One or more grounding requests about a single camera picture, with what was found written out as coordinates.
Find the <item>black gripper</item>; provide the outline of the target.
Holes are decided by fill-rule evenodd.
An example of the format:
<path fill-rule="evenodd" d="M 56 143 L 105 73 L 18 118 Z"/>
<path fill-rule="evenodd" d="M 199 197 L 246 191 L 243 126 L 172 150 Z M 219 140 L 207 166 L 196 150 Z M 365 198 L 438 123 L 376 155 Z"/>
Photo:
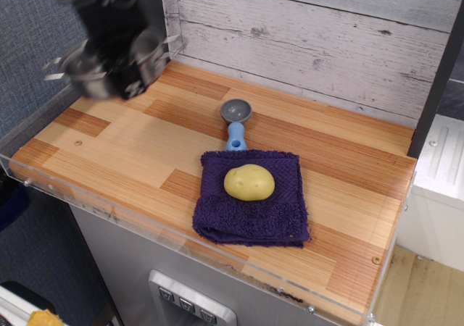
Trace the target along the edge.
<path fill-rule="evenodd" d="M 124 54 L 148 25 L 139 0 L 58 0 L 75 8 L 92 53 L 105 57 Z"/>

